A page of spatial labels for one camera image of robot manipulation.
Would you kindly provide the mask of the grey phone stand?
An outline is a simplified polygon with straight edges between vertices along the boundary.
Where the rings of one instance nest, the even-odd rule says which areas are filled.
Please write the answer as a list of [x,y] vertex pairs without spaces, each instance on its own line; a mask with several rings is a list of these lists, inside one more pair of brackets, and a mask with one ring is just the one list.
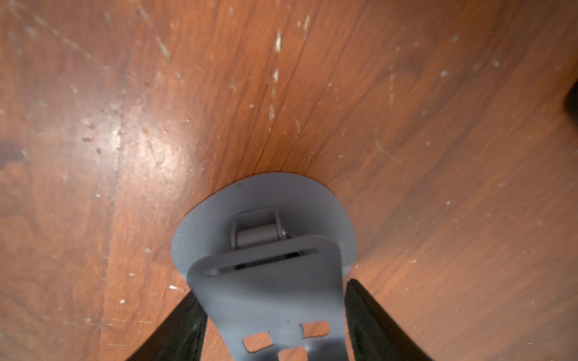
[[345,360],[343,279],[357,239],[340,200],[299,174],[239,180],[195,206],[172,258],[236,360]]

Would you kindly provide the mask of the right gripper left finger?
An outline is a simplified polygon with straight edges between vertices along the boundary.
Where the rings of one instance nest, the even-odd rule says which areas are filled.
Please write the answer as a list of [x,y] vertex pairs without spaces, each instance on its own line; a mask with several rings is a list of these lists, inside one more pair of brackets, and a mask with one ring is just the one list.
[[200,360],[208,316],[189,292],[128,361]]

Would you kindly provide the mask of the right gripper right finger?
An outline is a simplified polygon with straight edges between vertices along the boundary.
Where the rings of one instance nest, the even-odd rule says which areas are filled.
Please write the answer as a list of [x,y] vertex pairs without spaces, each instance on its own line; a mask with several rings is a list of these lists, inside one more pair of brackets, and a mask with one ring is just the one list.
[[356,360],[431,361],[358,280],[346,284],[344,302]]

